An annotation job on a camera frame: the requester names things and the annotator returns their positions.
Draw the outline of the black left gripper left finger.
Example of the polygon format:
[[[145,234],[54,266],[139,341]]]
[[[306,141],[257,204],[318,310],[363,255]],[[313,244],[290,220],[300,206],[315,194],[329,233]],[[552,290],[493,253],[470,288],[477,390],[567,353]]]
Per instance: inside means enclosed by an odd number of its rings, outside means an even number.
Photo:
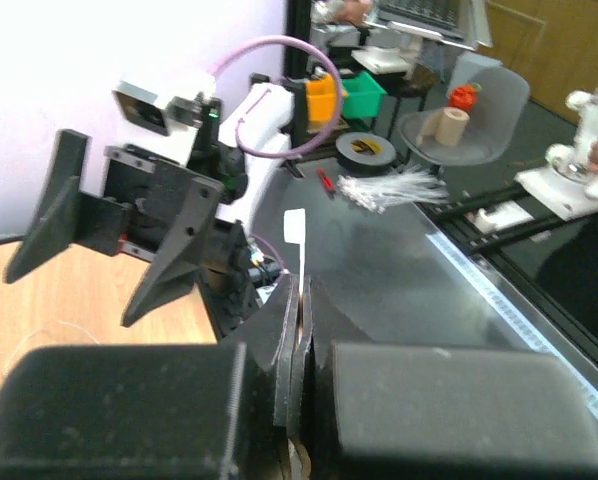
[[[53,346],[0,389],[0,479],[288,479],[298,281],[216,344]]]

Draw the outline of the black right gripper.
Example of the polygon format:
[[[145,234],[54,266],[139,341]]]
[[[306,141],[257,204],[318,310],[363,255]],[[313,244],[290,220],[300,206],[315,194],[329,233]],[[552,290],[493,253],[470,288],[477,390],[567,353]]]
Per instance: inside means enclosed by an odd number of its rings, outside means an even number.
[[[129,328],[189,294],[223,184],[135,145],[108,146],[101,197],[80,193],[88,136],[57,132],[33,220],[4,272],[12,284],[76,244],[108,256],[154,256],[122,317]]]

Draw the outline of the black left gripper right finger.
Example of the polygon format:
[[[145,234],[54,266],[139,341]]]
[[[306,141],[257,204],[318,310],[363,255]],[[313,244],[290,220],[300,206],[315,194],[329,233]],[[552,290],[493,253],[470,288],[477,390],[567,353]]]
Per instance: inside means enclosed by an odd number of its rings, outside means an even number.
[[[315,479],[598,479],[598,427],[555,356],[371,340],[304,285]]]

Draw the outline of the white zip tie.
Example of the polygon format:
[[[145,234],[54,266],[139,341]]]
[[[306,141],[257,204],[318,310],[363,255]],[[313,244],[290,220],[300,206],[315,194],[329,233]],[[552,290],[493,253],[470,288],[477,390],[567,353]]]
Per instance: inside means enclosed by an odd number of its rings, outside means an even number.
[[[284,241],[299,248],[299,295],[303,296],[306,266],[306,212],[303,208],[284,212]]]

